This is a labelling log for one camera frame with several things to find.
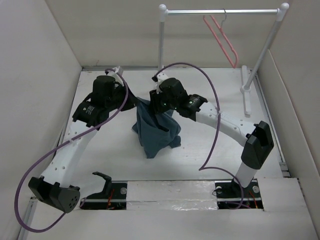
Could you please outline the blue t shirt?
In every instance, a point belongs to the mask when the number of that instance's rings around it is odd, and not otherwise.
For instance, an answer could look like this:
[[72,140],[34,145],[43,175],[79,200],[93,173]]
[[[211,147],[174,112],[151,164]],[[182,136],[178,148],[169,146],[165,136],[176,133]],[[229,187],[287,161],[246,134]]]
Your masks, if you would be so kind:
[[132,130],[148,159],[153,159],[158,152],[166,147],[181,146],[181,126],[173,118],[173,111],[155,114],[150,110],[150,101],[140,98],[136,106],[136,123]]

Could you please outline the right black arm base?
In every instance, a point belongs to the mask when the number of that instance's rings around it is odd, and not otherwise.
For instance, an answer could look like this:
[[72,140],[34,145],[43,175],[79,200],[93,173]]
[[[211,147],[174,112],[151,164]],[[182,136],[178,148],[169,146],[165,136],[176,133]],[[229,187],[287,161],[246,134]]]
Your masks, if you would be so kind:
[[212,195],[216,197],[219,210],[231,209],[263,209],[263,201],[258,184],[254,178],[251,183],[243,188],[243,193],[233,180],[218,180],[214,182],[215,189]]

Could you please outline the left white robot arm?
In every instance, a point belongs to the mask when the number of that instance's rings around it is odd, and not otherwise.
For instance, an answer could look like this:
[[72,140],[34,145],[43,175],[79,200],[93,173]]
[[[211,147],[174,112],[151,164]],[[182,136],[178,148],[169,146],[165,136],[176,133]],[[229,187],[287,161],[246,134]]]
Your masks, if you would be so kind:
[[66,136],[66,145],[57,150],[40,177],[32,177],[28,187],[36,198],[57,210],[70,213],[80,200],[80,187],[71,184],[72,176],[87,145],[110,119],[110,112],[132,109],[130,89],[113,74],[93,81],[92,92],[78,105]]

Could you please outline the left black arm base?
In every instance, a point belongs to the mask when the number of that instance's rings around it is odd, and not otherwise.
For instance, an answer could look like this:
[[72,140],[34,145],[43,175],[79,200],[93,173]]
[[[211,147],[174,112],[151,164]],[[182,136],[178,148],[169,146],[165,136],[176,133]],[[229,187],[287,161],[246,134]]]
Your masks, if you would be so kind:
[[81,210],[126,210],[128,183],[113,181],[104,173],[95,171],[94,178],[80,189]]

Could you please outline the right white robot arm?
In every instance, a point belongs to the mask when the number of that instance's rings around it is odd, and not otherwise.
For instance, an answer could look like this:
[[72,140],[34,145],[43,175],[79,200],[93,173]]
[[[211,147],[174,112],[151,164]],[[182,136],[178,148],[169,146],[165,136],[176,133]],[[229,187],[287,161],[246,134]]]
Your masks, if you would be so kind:
[[180,116],[197,123],[215,128],[238,142],[243,151],[241,164],[232,182],[231,191],[242,197],[249,191],[249,184],[261,169],[274,148],[271,129],[268,123],[247,122],[232,117],[218,109],[206,98],[197,94],[188,94],[182,83],[167,75],[154,76],[155,89],[150,91],[150,106],[156,114],[174,110]]

